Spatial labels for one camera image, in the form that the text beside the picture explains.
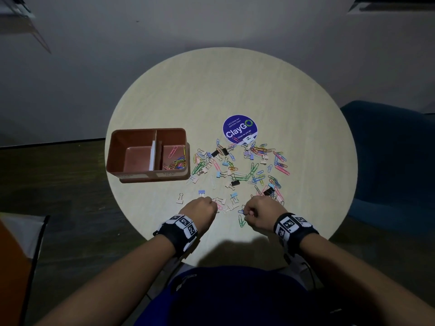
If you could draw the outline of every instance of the person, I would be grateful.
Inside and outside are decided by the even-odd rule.
[[[90,280],[37,323],[120,325],[173,257],[181,257],[210,228],[210,197],[195,199],[155,236]],[[378,270],[345,252],[302,217],[270,197],[244,208],[252,227],[274,232],[285,250],[301,255],[326,287],[351,302],[369,325],[435,325],[435,309]],[[293,278],[241,266],[193,268],[176,276],[135,325],[328,325],[312,296]]]

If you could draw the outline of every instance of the hand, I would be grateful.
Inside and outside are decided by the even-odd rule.
[[[249,200],[243,210],[245,221],[250,226],[273,232],[277,219],[287,210],[268,196],[255,196]]]
[[[198,230],[198,235],[203,235],[215,219],[218,205],[210,197],[200,197],[192,200],[181,208],[180,214],[188,216]]]

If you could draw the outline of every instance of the person's left hand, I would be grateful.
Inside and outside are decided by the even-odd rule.
[[[181,208],[180,214],[189,217],[198,230],[198,235],[203,235],[215,219],[218,205],[210,197],[200,197],[192,200]]]

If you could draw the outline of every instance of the wall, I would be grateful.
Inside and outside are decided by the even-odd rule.
[[[45,38],[0,36],[0,145],[105,137],[128,86],[188,50],[234,46],[312,76],[343,105],[435,101],[435,13],[346,15],[353,0],[25,0]]]

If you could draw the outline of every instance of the table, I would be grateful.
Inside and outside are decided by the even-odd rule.
[[[345,218],[355,193],[355,143],[329,94],[302,71],[275,57],[246,49],[208,48],[154,66],[128,88],[116,106],[107,129],[105,160],[116,129],[182,127],[191,156],[198,148],[212,152],[216,139],[228,146],[222,124],[236,114],[256,122],[258,145],[267,143],[268,148],[284,152],[289,176],[276,169],[267,174],[267,166],[259,170],[279,180],[285,207],[307,218],[329,238]],[[251,161],[243,159],[243,149],[237,147],[233,154],[235,166],[248,173]],[[190,185],[186,181],[122,184],[109,173],[107,177],[122,212],[146,239],[152,238],[160,223],[178,213],[182,207],[175,202],[179,193],[186,203],[199,197],[199,189],[212,198],[229,199],[233,192],[224,186],[226,179],[215,178],[215,171]],[[217,214],[185,262],[263,269],[285,266],[275,236],[239,226],[237,210],[256,191],[246,182],[236,188],[240,208]]]

